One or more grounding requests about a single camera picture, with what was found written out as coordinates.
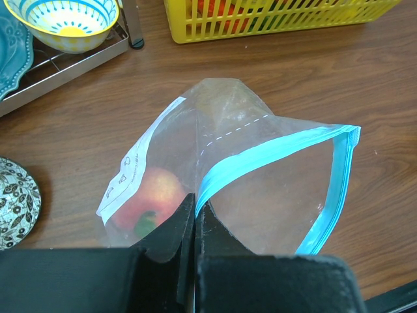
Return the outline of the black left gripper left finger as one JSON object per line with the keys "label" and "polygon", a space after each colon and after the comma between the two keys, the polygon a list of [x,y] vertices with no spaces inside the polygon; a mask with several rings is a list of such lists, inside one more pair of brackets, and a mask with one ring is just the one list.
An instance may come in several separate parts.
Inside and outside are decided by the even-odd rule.
{"label": "black left gripper left finger", "polygon": [[1,253],[2,312],[184,312],[195,196],[129,248]]}

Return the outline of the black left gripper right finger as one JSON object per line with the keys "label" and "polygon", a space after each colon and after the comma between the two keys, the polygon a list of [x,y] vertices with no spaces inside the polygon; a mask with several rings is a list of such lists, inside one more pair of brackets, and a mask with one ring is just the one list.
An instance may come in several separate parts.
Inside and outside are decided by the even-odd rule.
{"label": "black left gripper right finger", "polygon": [[366,312],[356,277],[334,256],[257,255],[210,202],[195,235],[195,312]]}

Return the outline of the red peach toy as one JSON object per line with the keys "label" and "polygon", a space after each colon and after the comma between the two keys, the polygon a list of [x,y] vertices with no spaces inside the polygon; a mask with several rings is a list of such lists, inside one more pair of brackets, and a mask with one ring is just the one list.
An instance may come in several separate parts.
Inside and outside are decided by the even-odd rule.
{"label": "red peach toy", "polygon": [[150,167],[138,191],[112,215],[111,221],[118,229],[142,239],[165,222],[185,197],[176,175]]}

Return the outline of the clear zip bag blue seal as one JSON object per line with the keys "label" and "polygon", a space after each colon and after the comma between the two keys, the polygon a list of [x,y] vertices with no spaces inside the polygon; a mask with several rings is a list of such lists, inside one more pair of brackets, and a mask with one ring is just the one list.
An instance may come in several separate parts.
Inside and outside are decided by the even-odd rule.
{"label": "clear zip bag blue seal", "polygon": [[96,214],[113,246],[139,241],[112,215],[163,168],[210,202],[222,224],[255,254],[318,253],[345,204],[360,127],[273,114],[244,83],[208,78],[176,98],[122,158]]}

